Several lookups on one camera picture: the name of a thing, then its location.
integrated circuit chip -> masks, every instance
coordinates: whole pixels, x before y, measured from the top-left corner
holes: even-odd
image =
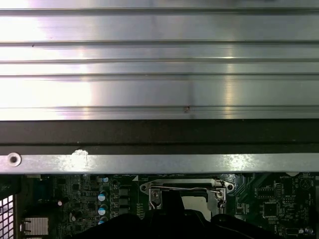
[[[72,185],[72,189],[73,190],[79,190],[80,189],[80,185],[79,184],[73,184]]]
[[[277,216],[277,203],[265,203],[264,204],[264,217],[276,217]]]

screw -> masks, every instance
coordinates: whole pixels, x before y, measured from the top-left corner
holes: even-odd
[[[7,160],[11,167],[17,167],[21,164],[22,158],[18,153],[10,153],[7,156]]]
[[[18,161],[18,159],[15,156],[12,156],[10,158],[10,163],[16,163]]]
[[[157,198],[159,196],[159,194],[157,192],[152,192],[152,196]]]

metal surface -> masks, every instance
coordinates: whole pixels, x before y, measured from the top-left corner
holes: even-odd
[[[15,8],[15,9],[39,9],[39,8],[128,8],[128,7],[140,7],[140,8],[152,8],[152,7],[221,7],[221,8],[242,8],[242,7],[319,7],[317,0],[11,0],[7,2],[1,2],[0,8]]]
[[[170,174],[318,172],[318,153],[217,155],[22,155],[18,167],[0,156],[0,173]]]
[[[319,117],[316,0],[12,0],[0,12],[0,120]]]
[[[201,185],[210,185],[210,188],[204,188]],[[195,190],[205,190],[205,191],[210,191],[213,193],[219,193],[219,191],[214,191],[214,188],[221,188],[225,187],[228,188],[229,186],[232,186],[231,189],[227,189],[227,192],[231,192],[234,189],[234,185],[222,181],[219,179],[157,179],[145,184],[142,184],[140,186],[141,192],[148,194],[149,193],[149,188],[159,188],[159,189],[172,189],[172,190],[190,190],[190,191],[195,191]]]

